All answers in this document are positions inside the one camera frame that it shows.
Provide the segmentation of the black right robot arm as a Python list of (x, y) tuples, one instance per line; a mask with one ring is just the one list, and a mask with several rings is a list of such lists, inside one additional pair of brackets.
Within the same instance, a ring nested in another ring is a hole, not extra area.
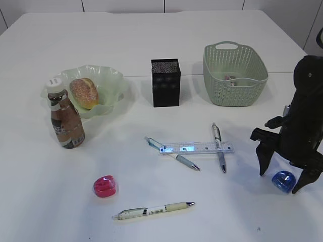
[[(295, 67), (296, 88), (285, 116), (276, 116), (265, 123), (269, 131), (256, 128), (251, 140), (259, 141), (256, 154), (259, 174), (264, 175), (274, 153), (287, 159), (291, 166), (302, 169), (292, 193), (314, 183), (322, 173), (322, 57), (306, 55)], [(279, 133), (271, 130), (280, 128)]]

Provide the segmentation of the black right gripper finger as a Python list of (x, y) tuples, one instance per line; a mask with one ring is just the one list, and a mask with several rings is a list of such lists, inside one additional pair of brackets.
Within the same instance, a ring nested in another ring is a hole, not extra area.
[(295, 187), (293, 188), (292, 194), (297, 193), (304, 186), (317, 181), (319, 176), (321, 175), (321, 173), (322, 173), (322, 171), (320, 169), (313, 168), (313, 167), (306, 167), (302, 171), (298, 182), (296, 183)]
[(269, 167), (275, 150), (273, 146), (260, 142), (255, 151), (259, 161), (259, 175), (263, 176)]

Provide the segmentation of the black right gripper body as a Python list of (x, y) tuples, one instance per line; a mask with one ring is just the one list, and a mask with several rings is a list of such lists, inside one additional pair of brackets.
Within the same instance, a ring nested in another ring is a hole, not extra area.
[(322, 111), (300, 111), (269, 120), (267, 127), (281, 127), (279, 133), (255, 128), (251, 139), (273, 146), (275, 152), (293, 166), (313, 167), (322, 171), (322, 155), (317, 149), (322, 141)]

